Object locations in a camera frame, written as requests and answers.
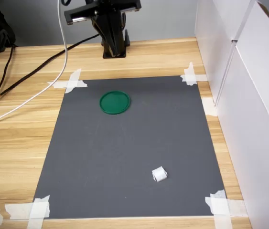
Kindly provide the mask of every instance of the white panel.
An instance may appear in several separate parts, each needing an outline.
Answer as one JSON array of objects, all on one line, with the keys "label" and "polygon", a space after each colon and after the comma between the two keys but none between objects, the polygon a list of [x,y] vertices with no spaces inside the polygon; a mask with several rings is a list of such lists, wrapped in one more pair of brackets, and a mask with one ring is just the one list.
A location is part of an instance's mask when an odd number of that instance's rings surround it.
[{"label": "white panel", "polygon": [[198,1],[195,33],[213,99],[216,102],[234,45],[226,34],[213,1]]},{"label": "white panel", "polygon": [[237,40],[246,18],[247,9],[254,0],[213,0],[225,25],[230,40]]},{"label": "white panel", "polygon": [[269,18],[257,3],[252,8],[237,47],[269,112]]},{"label": "white panel", "polygon": [[252,227],[269,229],[269,115],[237,50],[217,111]]}]

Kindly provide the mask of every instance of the wooden desk surface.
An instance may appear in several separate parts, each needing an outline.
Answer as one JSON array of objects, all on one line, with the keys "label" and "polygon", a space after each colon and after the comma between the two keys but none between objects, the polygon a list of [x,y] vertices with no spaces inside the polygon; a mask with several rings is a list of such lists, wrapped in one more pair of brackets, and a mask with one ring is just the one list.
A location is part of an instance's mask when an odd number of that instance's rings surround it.
[{"label": "wooden desk surface", "polygon": [[[58,46],[18,47],[9,66],[6,83],[31,72],[50,56],[63,49]],[[68,64],[60,80],[81,68],[80,79],[131,78],[184,74],[190,62],[196,74],[205,74],[196,38],[132,42],[124,59],[102,59],[100,44],[83,44],[69,52]],[[0,53],[0,79],[10,49]],[[0,100],[0,115],[39,92],[55,79],[64,56],[52,61]],[[198,83],[202,97],[212,97],[208,82]],[[0,228],[26,228],[27,222],[8,220],[8,203],[29,203],[39,180],[64,89],[51,87],[23,108],[0,121]],[[242,199],[217,117],[206,116],[220,172],[230,199]],[[251,228],[248,218],[232,218],[233,228]],[[121,218],[121,219],[45,219],[43,228],[199,228],[213,229],[213,217]]]}]

